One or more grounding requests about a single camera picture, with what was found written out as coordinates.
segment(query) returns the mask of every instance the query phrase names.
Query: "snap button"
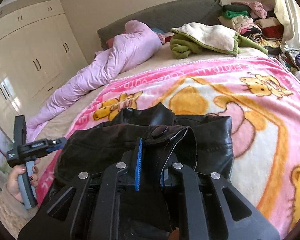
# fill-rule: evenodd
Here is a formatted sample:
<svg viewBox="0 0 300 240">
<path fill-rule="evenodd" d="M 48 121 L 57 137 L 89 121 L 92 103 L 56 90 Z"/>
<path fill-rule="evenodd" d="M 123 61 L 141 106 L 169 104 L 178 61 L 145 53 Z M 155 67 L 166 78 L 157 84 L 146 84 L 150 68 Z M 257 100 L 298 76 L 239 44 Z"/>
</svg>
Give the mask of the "snap button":
<svg viewBox="0 0 300 240">
<path fill-rule="evenodd" d="M 153 138 L 158 138 L 162 136 L 167 131 L 167 129 L 168 127 L 166 125 L 160 125 L 151 132 L 151 136 Z"/>
</svg>

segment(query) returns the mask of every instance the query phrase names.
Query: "beige bed sheet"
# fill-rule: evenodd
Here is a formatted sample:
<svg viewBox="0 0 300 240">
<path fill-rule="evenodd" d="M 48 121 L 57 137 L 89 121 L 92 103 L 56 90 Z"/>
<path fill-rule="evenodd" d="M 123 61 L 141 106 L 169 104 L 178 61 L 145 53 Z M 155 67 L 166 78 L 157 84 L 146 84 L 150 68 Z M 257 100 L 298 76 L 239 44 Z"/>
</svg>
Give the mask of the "beige bed sheet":
<svg viewBox="0 0 300 240">
<path fill-rule="evenodd" d="M 268 57 L 261 51 L 253 48 L 242 48 L 242 52 L 238 56 L 259 56 L 266 58 Z M 166 43 L 162 46 L 162 49 L 159 52 L 154 54 L 146 62 L 132 70 L 119 74 L 117 78 L 129 77 L 147 70 L 153 70 L 182 63 L 189 63 L 196 60 L 216 59 L 223 57 L 233 56 L 221 54 L 212 50 L 205 50 L 204 53 L 200 55 L 191 55 L 185 59 L 173 59 L 169 43 Z M 76 118 L 76 116 L 97 97 L 97 95 L 101 92 L 102 89 L 103 87 L 100 87 L 96 90 L 91 91 L 90 93 L 82 97 L 80 100 L 78 100 L 75 104 L 73 104 L 70 108 L 65 110 L 63 113 L 50 120 L 43 128 L 43 130 L 39 133 L 36 139 L 53 139 L 64 136 L 67 133 L 71 123 Z M 53 159 L 53 157 L 54 153 L 49 154 L 47 157 L 44 157 L 38 164 L 39 170 L 44 170 L 45 167 Z"/>
</svg>

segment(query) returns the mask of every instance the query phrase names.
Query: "white wardrobe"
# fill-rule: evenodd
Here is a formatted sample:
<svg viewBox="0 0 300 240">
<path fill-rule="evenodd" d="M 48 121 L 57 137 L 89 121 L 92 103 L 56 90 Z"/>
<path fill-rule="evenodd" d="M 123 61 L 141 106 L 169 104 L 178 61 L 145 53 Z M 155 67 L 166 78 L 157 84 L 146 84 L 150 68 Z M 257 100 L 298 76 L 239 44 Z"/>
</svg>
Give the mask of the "white wardrobe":
<svg viewBox="0 0 300 240">
<path fill-rule="evenodd" d="M 0 18 L 0 127 L 13 139 L 15 115 L 45 100 L 87 65 L 59 0 Z"/>
</svg>

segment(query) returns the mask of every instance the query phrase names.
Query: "beige fuzzy sleeve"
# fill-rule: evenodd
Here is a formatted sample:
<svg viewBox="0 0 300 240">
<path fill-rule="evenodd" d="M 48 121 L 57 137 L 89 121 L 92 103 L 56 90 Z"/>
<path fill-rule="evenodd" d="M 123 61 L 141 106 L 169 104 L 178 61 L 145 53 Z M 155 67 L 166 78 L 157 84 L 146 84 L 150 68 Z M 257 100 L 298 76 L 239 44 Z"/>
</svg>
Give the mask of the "beige fuzzy sleeve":
<svg viewBox="0 0 300 240">
<path fill-rule="evenodd" d="M 4 184 L 2 192 L 0 192 L 0 221 L 15 239 L 18 238 L 20 230 L 36 214 L 37 210 L 37 207 L 26 210 L 8 192 L 7 186 Z"/>
</svg>

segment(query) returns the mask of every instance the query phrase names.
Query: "gray headboard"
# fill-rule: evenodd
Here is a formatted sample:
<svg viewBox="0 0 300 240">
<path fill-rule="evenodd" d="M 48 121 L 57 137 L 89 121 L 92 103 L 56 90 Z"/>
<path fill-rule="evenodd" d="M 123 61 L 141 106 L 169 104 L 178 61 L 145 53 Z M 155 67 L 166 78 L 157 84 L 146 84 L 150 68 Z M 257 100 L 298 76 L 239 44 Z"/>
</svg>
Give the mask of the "gray headboard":
<svg viewBox="0 0 300 240">
<path fill-rule="evenodd" d="M 171 28 L 181 27 L 185 23 L 198 22 L 205 25 L 220 24 L 221 0 L 178 0 L 152 6 L 130 14 L 98 30 L 103 49 L 108 49 L 106 41 L 125 31 L 125 24 L 138 20 L 150 28 L 169 32 Z"/>
</svg>

